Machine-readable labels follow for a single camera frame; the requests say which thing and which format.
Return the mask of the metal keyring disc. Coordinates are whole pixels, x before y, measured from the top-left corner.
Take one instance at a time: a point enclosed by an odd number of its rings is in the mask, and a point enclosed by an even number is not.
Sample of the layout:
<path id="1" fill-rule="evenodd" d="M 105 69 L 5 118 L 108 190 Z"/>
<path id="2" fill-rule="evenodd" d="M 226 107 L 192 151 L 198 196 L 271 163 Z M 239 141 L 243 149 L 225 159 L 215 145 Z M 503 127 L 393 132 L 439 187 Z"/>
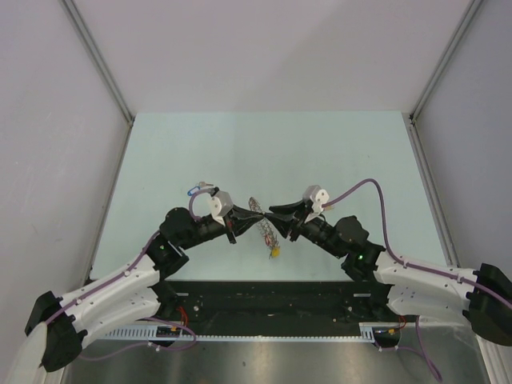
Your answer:
<path id="1" fill-rule="evenodd" d="M 250 210 L 257 210 L 257 211 L 261 211 L 264 213 L 263 208 L 261 207 L 261 205 L 259 204 L 259 202 L 256 198 L 250 197 L 249 201 L 248 201 L 248 205 L 249 205 Z M 260 235 L 262 236 L 264 242 L 265 242 L 266 235 L 270 235 L 272 237 L 272 239 L 273 239 L 272 246 L 268 246 L 265 243 L 266 247 L 269 249 L 269 251 L 271 250 L 272 247 L 277 247 L 277 246 L 280 247 L 279 242 L 278 242 L 278 237 L 275 234 L 274 230 L 272 229 L 270 222 L 266 218 L 264 218 L 259 224 L 257 224 L 257 228 L 258 228 L 258 231 L 259 231 Z"/>

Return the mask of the yellow tag key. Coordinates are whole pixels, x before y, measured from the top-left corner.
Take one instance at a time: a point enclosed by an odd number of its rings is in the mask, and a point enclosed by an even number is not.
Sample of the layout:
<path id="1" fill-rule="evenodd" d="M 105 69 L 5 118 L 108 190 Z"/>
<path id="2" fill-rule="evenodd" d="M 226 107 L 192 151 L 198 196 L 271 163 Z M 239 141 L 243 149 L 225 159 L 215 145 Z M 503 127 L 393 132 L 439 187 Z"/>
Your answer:
<path id="1" fill-rule="evenodd" d="M 269 259 L 277 258 L 280 255 L 280 247 L 272 247 L 269 254 Z"/>

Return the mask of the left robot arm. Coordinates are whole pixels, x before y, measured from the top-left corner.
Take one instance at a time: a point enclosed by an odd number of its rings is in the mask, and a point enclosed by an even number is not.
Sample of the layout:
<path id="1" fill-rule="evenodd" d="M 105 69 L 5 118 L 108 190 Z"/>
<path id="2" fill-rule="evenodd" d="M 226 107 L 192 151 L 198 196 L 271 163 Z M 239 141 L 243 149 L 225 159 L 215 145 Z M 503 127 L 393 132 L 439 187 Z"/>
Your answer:
<path id="1" fill-rule="evenodd" d="M 120 326 L 153 316 L 171 318 L 176 293 L 164 281 L 188 262 L 186 250 L 222 236 L 234 244 L 263 218 L 238 206 L 200 219 L 184 207 L 173 208 L 132 261 L 86 286 L 61 296 L 47 291 L 35 300 L 25 327 L 35 366 L 55 372 Z"/>

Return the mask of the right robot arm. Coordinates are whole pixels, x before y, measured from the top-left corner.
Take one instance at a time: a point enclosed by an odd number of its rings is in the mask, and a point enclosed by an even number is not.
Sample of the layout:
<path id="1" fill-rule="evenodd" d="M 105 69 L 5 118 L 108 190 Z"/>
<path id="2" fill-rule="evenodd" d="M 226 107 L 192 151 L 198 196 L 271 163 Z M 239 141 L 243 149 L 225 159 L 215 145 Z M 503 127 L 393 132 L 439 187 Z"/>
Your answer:
<path id="1" fill-rule="evenodd" d="M 265 217 L 284 238 L 306 238 L 340 259 L 352 280 L 371 283 L 375 319 L 396 314 L 460 322 L 489 342 L 510 346 L 511 281 L 498 267 L 483 263 L 474 270 L 394 255 L 389 246 L 372 243 L 355 216 L 331 225 L 305 202 L 272 206 Z"/>

